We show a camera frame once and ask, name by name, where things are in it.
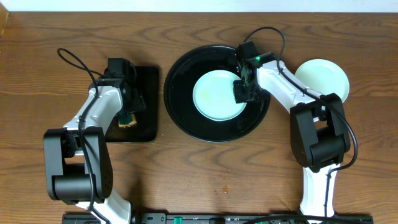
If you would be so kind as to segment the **light blue plate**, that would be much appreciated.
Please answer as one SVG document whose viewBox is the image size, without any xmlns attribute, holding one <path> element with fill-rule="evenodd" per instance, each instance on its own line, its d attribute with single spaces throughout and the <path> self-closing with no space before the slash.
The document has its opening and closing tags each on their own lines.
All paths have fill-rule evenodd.
<svg viewBox="0 0 398 224">
<path fill-rule="evenodd" d="M 213 70 L 201 76 L 192 93 L 195 108 L 213 121 L 227 121 L 240 115 L 246 103 L 235 101 L 234 81 L 240 78 L 226 70 Z"/>
<path fill-rule="evenodd" d="M 295 76 L 306 86 L 329 95 L 336 93 L 344 103 L 349 95 L 349 80 L 341 67 L 325 59 L 309 60 L 296 70 Z"/>
</svg>

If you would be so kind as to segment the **green yellow sponge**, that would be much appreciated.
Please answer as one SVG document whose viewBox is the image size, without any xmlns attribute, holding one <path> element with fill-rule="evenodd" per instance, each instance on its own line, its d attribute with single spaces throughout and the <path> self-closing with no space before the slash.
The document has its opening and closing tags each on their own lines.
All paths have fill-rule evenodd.
<svg viewBox="0 0 398 224">
<path fill-rule="evenodd" d="M 137 124 L 136 117 L 132 113 L 119 117 L 118 126 L 120 128 L 129 128 L 131 126 L 135 126 L 136 124 Z"/>
</svg>

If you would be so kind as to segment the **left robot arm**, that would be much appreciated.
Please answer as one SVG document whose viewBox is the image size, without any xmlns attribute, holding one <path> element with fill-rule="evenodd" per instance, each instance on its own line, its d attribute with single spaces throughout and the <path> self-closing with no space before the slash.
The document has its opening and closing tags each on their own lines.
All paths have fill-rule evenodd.
<svg viewBox="0 0 398 224">
<path fill-rule="evenodd" d="M 115 116 L 143 108 L 142 93 L 136 88 L 90 88 L 74 118 L 44 134 L 49 197 L 85 209 L 100 223 L 139 223 L 132 203 L 113 188 L 105 134 Z"/>
</svg>

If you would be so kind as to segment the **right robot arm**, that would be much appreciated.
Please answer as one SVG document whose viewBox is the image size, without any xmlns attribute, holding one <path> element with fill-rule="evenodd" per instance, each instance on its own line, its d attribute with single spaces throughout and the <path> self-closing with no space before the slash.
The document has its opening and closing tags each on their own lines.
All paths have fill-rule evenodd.
<svg viewBox="0 0 398 224">
<path fill-rule="evenodd" d="M 349 151 L 349 129 L 340 97 L 304 85 L 272 52 L 238 55 L 241 79 L 234 82 L 238 103 L 272 95 L 290 115 L 290 145 L 303 167 L 303 215 L 332 217 L 337 171 Z"/>
</svg>

